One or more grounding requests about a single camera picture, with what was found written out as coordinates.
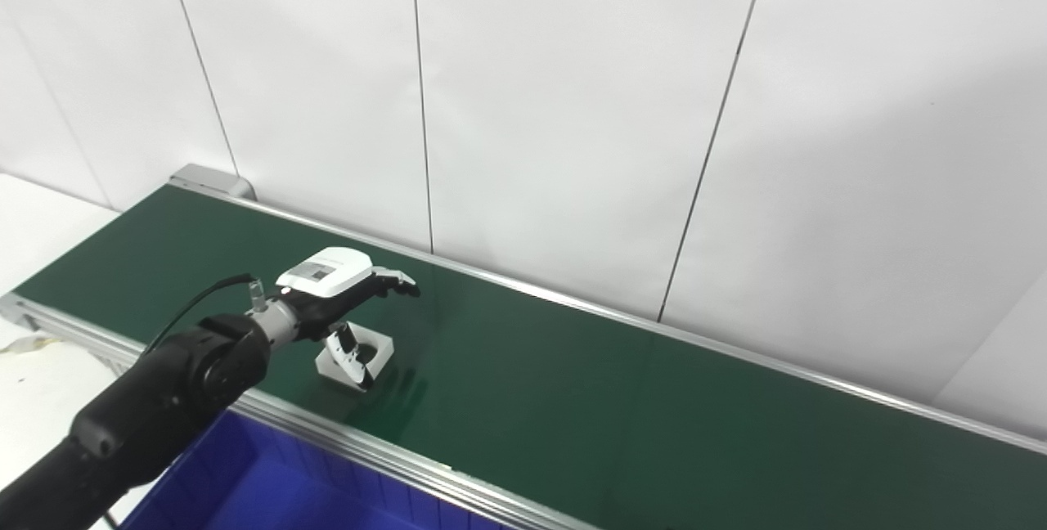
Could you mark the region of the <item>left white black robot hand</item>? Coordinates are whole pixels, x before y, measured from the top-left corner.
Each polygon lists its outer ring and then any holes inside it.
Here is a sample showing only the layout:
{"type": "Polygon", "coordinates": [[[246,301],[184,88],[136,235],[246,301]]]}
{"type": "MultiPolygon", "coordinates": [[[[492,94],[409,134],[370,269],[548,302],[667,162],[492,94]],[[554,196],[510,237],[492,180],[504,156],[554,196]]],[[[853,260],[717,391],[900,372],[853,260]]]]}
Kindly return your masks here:
{"type": "Polygon", "coordinates": [[[419,299],[421,290],[404,272],[376,266],[369,253],[328,247],[304,259],[276,279],[268,306],[277,312],[265,331],[273,347],[317,341],[321,376],[365,393],[395,354],[392,337],[346,316],[370,299],[389,293],[419,299]]]}

